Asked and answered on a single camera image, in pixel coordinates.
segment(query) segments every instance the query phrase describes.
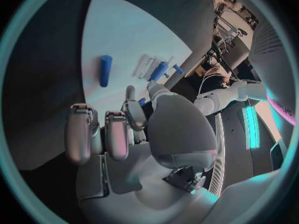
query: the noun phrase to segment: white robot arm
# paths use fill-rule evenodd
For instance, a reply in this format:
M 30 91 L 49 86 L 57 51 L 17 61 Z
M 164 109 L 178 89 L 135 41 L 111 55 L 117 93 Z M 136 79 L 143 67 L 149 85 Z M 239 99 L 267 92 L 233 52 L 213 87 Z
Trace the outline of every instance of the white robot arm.
M 217 89 L 199 94 L 194 105 L 205 115 L 218 112 L 232 101 L 246 101 L 248 98 L 266 101 L 266 89 L 261 83 L 237 81 L 227 89 Z

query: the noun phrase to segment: white table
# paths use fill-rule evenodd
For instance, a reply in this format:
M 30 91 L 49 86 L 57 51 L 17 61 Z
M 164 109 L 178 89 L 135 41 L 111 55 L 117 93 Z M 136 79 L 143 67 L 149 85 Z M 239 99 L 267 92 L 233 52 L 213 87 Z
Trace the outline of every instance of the white table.
M 156 18 L 124 0 L 91 0 L 86 15 L 81 51 L 82 83 L 86 103 L 99 113 L 104 125 L 106 111 L 119 110 L 125 100 L 128 85 L 136 88 L 136 99 L 148 99 L 147 81 L 133 76 L 143 55 L 168 61 L 171 67 L 180 66 L 191 50 L 170 29 Z M 100 57 L 113 58 L 109 83 L 99 84 Z M 164 84 L 163 76 L 158 81 Z

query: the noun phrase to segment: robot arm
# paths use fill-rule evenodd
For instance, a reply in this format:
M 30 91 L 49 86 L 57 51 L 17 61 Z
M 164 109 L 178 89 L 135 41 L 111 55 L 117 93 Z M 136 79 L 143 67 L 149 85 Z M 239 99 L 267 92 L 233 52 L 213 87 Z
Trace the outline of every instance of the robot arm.
M 224 109 L 232 101 L 246 101 L 248 98 L 266 101 L 266 89 L 263 84 L 248 84 L 245 81 L 238 81 L 227 89 L 217 89 L 199 94 L 194 104 L 207 116 Z

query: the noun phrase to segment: pink light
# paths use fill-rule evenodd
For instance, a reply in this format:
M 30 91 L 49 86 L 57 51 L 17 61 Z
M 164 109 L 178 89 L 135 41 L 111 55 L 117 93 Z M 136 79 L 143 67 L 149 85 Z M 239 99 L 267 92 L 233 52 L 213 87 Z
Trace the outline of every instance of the pink light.
M 295 117 L 290 116 L 288 113 L 285 113 L 281 107 L 279 107 L 274 100 L 272 100 L 269 95 L 267 94 L 267 98 L 271 106 L 275 109 L 277 113 L 279 113 L 287 122 L 291 123 L 292 125 L 296 125 Z

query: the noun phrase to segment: teal light strip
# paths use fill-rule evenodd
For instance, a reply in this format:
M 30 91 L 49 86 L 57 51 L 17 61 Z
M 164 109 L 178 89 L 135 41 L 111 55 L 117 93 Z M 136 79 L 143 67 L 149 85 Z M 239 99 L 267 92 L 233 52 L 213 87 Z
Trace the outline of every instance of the teal light strip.
M 260 147 L 260 132 L 257 113 L 254 107 L 242 109 L 246 134 L 246 149 Z

